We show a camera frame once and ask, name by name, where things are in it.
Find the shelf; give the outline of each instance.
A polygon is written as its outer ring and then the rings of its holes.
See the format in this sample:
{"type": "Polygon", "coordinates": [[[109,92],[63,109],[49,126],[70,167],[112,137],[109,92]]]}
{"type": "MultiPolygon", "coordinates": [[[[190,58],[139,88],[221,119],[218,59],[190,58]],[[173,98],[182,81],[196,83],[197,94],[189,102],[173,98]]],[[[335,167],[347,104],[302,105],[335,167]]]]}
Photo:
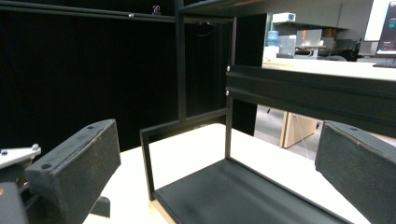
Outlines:
{"type": "Polygon", "coordinates": [[[265,13],[265,0],[207,0],[188,5],[180,12],[192,15],[233,18],[265,13]]]}
{"type": "Polygon", "coordinates": [[[233,159],[154,192],[176,223],[347,223],[233,159]]]}
{"type": "Polygon", "coordinates": [[[335,27],[335,26],[325,26],[325,25],[315,25],[315,24],[307,24],[307,23],[299,23],[295,21],[283,21],[283,22],[273,22],[274,26],[280,26],[280,25],[287,25],[290,27],[295,27],[295,28],[302,28],[302,29],[327,29],[327,28],[332,28],[336,29],[338,31],[343,31],[343,30],[348,30],[347,28],[342,28],[342,27],[335,27]]]}

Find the desk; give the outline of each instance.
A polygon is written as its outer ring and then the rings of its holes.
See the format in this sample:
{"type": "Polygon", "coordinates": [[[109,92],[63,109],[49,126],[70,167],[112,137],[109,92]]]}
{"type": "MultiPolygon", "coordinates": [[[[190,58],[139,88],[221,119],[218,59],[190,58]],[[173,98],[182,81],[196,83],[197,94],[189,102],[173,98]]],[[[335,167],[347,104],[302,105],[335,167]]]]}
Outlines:
{"type": "MultiPolygon", "coordinates": [[[[224,141],[225,126],[212,124],[150,144],[155,188],[222,160],[224,141]]],[[[233,130],[231,155],[354,223],[369,223],[315,170],[313,161],[236,130],[233,130]]],[[[102,195],[111,201],[111,218],[89,215],[85,224],[166,223],[149,203],[141,147],[121,153],[121,167],[102,195]]]]}
{"type": "Polygon", "coordinates": [[[262,68],[334,77],[355,77],[396,81],[396,69],[373,67],[375,63],[352,63],[323,60],[271,59],[262,68]]]}

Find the black wall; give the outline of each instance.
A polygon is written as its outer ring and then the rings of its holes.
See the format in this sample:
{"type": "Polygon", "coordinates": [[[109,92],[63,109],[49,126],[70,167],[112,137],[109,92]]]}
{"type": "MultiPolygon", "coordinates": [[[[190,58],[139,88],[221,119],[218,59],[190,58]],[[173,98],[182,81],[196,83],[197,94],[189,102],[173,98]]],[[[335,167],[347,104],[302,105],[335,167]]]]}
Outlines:
{"type": "MultiPolygon", "coordinates": [[[[191,116],[220,107],[224,84],[217,31],[186,34],[191,116]]],[[[2,12],[0,148],[38,143],[45,154],[101,119],[116,119],[121,150],[140,146],[140,129],[177,119],[175,43],[174,23],[2,12]]]]}

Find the wall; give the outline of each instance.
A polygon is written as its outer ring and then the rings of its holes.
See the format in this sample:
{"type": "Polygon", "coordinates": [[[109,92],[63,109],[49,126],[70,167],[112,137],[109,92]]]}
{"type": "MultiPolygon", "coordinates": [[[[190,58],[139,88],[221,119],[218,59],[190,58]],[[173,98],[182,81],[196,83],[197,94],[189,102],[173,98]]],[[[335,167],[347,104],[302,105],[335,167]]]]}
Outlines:
{"type": "Polygon", "coordinates": [[[353,0],[341,5],[338,26],[347,28],[338,33],[338,39],[360,40],[366,32],[373,0],[353,0]]]}

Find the computer monitor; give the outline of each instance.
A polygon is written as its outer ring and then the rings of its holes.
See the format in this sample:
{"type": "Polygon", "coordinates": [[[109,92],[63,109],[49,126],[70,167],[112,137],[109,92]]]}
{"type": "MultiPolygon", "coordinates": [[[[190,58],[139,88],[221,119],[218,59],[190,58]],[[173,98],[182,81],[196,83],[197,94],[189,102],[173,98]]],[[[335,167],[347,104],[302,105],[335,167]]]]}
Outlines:
{"type": "Polygon", "coordinates": [[[396,57],[396,1],[389,3],[376,55],[396,57]]]}
{"type": "Polygon", "coordinates": [[[363,41],[379,41],[382,26],[387,16],[388,5],[392,1],[394,0],[374,0],[363,41]]]}

